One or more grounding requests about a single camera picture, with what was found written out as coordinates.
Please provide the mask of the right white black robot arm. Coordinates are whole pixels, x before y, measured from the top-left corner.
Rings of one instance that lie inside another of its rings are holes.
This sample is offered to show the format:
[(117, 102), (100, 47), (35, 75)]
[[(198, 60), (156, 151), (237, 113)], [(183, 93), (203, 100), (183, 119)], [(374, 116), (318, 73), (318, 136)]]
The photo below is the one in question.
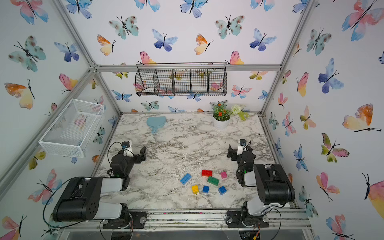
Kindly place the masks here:
[(267, 212), (295, 200), (295, 190), (288, 175), (282, 165), (255, 164), (256, 155), (245, 140), (240, 141), (236, 150), (229, 146), (227, 157), (238, 164), (238, 183), (257, 188), (258, 196), (245, 201), (239, 211), (228, 211), (226, 224), (229, 228), (268, 227)]

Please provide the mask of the pink small lego brick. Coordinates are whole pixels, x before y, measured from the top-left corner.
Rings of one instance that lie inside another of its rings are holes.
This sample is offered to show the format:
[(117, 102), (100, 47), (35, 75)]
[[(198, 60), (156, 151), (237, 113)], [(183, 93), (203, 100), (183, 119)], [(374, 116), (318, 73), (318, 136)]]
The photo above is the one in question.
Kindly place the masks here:
[(222, 179), (226, 179), (228, 177), (227, 172), (220, 173)]

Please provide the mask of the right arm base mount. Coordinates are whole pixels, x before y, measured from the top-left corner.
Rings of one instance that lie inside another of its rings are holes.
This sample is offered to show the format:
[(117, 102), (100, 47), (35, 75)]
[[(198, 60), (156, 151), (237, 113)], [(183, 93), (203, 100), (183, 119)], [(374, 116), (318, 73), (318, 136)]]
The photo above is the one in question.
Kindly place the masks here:
[(268, 228), (269, 223), (263, 220), (263, 215), (252, 216), (242, 211), (227, 211), (225, 223), (229, 228)]

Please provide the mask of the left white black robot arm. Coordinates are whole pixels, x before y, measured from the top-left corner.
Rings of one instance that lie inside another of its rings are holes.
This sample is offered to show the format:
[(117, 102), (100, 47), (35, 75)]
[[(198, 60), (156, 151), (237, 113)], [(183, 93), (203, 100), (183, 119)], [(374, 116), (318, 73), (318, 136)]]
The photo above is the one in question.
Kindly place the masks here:
[(125, 191), (130, 183), (130, 172), (135, 164), (147, 159), (147, 149), (143, 147), (135, 155), (130, 149), (122, 149), (113, 156), (108, 174), (105, 177), (75, 177), (69, 179), (60, 199), (52, 212), (55, 222), (107, 220), (113, 228), (125, 228), (133, 224), (134, 217), (126, 204), (111, 204), (101, 200), (102, 195)]

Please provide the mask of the yellow small lego brick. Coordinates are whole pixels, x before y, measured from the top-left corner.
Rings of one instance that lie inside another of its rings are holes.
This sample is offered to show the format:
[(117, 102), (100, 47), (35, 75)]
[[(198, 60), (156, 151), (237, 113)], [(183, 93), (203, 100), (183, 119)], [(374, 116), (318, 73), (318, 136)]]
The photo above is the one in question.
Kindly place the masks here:
[(198, 185), (192, 186), (192, 191), (194, 195), (197, 195), (200, 192)]

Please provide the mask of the light blue long lego brick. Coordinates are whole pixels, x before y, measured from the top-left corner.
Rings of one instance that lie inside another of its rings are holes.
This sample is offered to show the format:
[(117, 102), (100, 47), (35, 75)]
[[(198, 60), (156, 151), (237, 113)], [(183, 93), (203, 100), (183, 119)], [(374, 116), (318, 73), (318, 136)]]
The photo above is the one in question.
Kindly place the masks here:
[(181, 179), (180, 179), (180, 182), (182, 185), (186, 185), (190, 180), (192, 179), (192, 176), (187, 173), (185, 174)]

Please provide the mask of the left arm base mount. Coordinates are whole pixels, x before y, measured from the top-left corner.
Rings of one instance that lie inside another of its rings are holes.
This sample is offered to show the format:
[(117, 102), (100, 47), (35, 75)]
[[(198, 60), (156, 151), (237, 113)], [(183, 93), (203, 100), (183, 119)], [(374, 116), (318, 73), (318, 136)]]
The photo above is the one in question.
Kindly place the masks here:
[(123, 212), (122, 215), (113, 220), (108, 220), (102, 225), (103, 230), (139, 230), (144, 229), (147, 221), (146, 212)]

